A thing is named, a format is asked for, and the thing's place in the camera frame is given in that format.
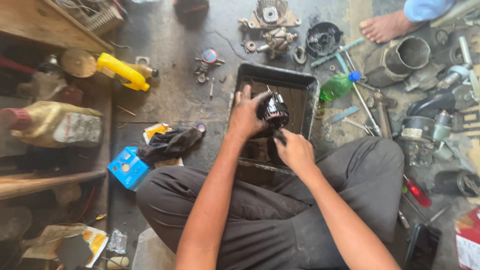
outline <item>dark gray trousers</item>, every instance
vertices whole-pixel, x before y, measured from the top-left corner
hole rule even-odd
[[[393,240],[404,168],[395,142],[364,137],[320,158],[317,166],[382,241]],[[207,174],[162,167],[138,188],[140,210],[173,252]],[[286,179],[275,192],[235,181],[217,269],[344,266],[322,213],[298,177]]]

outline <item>hand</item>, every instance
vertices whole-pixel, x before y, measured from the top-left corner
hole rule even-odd
[[[274,138],[279,157],[289,166],[297,175],[299,172],[310,168],[316,168],[313,155],[313,146],[300,134],[292,133],[284,128],[280,129],[287,139],[287,146]]]
[[[257,109],[271,93],[262,92],[253,99],[251,93],[250,85],[246,85],[243,91],[235,93],[235,106],[228,125],[227,135],[234,136],[242,142],[246,142],[268,126],[265,121],[257,118]]]

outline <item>hammer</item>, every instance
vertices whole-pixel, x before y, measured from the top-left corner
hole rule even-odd
[[[377,108],[382,137],[392,140],[392,131],[390,130],[390,122],[388,120],[387,109],[395,108],[396,100],[393,98],[387,98],[382,95],[382,93],[376,92],[373,96],[373,102],[370,102],[369,105],[370,108]]]

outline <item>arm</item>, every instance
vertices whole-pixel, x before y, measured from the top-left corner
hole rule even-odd
[[[287,146],[275,139],[278,155],[313,194],[348,267],[351,270],[400,270],[380,239],[324,178],[315,164],[312,145],[302,135],[282,132]]]
[[[176,270],[213,270],[232,193],[233,177],[245,142],[265,128],[256,111],[269,93],[250,98],[251,86],[235,95],[235,107],[220,152],[188,216],[177,249]]]

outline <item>bare foot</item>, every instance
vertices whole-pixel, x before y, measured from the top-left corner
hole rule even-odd
[[[360,23],[362,34],[370,41],[382,43],[417,30],[425,22],[413,23],[403,10],[367,19]]]

